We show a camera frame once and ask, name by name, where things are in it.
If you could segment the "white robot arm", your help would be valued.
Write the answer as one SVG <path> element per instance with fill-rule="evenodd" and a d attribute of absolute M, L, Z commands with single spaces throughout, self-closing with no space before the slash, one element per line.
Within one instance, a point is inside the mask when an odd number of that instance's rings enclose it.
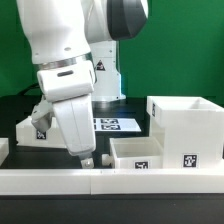
<path fill-rule="evenodd" d="M 32 124 L 40 132 L 56 121 L 70 155 L 94 166 L 91 95 L 96 74 L 90 45 L 135 37 L 148 19 L 147 0 L 16 0 L 23 32 L 38 67 L 42 99 Z"/>

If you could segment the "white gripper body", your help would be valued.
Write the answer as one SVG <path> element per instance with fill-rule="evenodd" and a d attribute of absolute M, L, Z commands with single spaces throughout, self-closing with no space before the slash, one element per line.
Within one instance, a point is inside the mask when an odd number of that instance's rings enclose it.
<path fill-rule="evenodd" d="M 91 95 L 56 102 L 53 111 L 69 153 L 89 157 L 96 149 Z"/>

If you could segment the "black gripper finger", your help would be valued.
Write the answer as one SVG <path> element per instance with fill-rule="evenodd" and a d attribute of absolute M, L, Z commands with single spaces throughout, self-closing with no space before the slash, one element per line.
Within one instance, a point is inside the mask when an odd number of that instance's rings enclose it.
<path fill-rule="evenodd" d="M 80 158 L 81 166 L 83 168 L 93 168 L 94 161 L 92 157 L 81 157 Z"/>

